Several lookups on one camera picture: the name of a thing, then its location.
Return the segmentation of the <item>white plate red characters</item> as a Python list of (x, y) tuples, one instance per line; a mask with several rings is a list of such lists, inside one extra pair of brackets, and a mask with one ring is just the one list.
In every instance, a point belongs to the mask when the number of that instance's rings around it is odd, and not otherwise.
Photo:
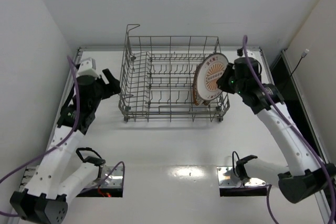
[(224, 54), (214, 53), (199, 65), (195, 75), (195, 88), (197, 95), (203, 101), (212, 101), (222, 93), (217, 80), (224, 74), (228, 63)]

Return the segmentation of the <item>floral plate brown rim front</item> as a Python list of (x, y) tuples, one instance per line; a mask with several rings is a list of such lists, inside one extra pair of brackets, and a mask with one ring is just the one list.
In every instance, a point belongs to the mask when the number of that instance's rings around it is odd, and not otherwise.
[(197, 93), (197, 74), (198, 74), (198, 69), (195, 70), (195, 74), (194, 74), (194, 79), (193, 79), (193, 85), (192, 85), (192, 94), (193, 94), (193, 103), (196, 106), (199, 106), (200, 104), (203, 103), (202, 99), (199, 97), (198, 93)]

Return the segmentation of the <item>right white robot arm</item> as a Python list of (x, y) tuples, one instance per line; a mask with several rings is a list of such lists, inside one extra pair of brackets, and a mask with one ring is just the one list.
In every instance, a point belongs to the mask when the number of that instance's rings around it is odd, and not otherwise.
[(255, 155), (239, 159), (236, 176), (246, 181), (256, 177), (280, 189), (283, 196), (296, 204), (332, 185), (335, 165), (324, 164), (301, 139), (302, 135), (290, 118), (284, 99), (273, 84), (262, 84), (259, 62), (251, 57), (237, 58), (229, 63), (217, 80), (219, 88), (237, 93), (271, 133), (279, 146), (287, 166), (262, 161)]

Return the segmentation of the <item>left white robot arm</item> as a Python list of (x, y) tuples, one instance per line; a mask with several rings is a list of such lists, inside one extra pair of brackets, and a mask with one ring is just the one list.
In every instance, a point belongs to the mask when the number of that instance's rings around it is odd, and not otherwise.
[(95, 120), (100, 102), (121, 92), (120, 82), (110, 70), (102, 72), (107, 83), (89, 74), (76, 78), (74, 103), (66, 103), (62, 108), (46, 155), (24, 189), (13, 192), (10, 204), (21, 219), (33, 223), (62, 223), (76, 196), (89, 191), (89, 184), (98, 187), (108, 179), (105, 160), (92, 156), (84, 158), (75, 172), (62, 179), (73, 153), (78, 151)]

